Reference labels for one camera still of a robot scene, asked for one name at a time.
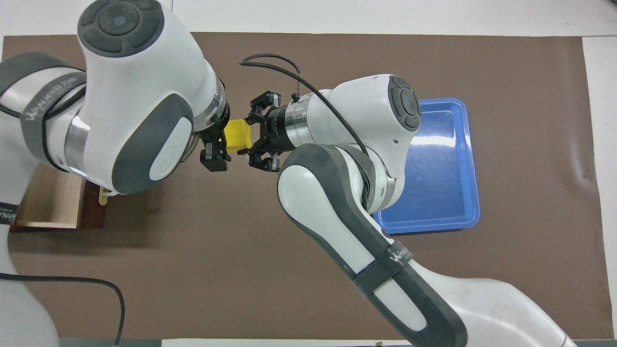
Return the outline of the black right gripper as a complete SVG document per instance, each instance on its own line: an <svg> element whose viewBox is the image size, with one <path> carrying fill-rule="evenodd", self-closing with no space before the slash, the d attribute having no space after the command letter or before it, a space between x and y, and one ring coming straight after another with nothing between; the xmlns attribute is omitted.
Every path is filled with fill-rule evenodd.
<svg viewBox="0 0 617 347"><path fill-rule="evenodd" d="M280 154L295 149L286 131L287 105L280 107L281 101L281 94L266 91L250 103L251 110L247 116L247 123L265 124L266 139L256 141L251 148L239 150L238 155L248 156L249 165L261 171L279 172ZM268 107L271 108L264 116L263 112Z"/></svg>

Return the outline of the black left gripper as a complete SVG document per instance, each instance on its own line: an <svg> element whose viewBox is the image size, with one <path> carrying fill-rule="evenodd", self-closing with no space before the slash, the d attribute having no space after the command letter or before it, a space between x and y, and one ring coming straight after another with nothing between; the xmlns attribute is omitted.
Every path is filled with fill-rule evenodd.
<svg viewBox="0 0 617 347"><path fill-rule="evenodd" d="M210 172L224 172L228 169L230 156L225 145L227 139L224 129L229 119L230 107L229 104L225 104L222 111L215 113L207 121L207 127L204 130L195 132L204 145L204 149L200 152L200 162Z"/></svg>

